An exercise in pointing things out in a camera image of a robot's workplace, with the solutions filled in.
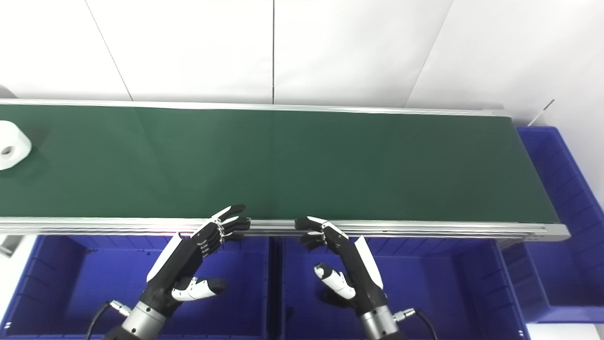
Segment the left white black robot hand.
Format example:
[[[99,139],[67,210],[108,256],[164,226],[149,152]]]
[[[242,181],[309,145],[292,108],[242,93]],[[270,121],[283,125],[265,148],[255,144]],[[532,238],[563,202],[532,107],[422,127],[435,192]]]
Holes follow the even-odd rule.
[[[212,215],[189,237],[175,233],[147,275],[138,307],[170,318],[183,302],[219,295],[228,288],[224,278],[195,274],[203,260],[227,241],[241,241],[250,229],[250,218],[242,216],[246,206],[236,204]]]

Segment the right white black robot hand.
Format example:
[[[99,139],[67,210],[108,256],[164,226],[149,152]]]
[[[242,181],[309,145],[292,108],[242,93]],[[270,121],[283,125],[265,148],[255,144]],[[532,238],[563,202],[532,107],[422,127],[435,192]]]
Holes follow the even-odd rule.
[[[295,229],[305,231],[299,242],[308,250],[326,246],[341,259],[345,271],[339,271],[326,263],[318,263],[313,269],[326,288],[319,293],[321,302],[339,308],[353,308],[356,316],[376,315],[387,305],[387,297],[380,280],[375,280],[371,269],[376,269],[369,251],[360,251],[361,237],[350,241],[349,236],[332,222],[317,217],[295,220]]]

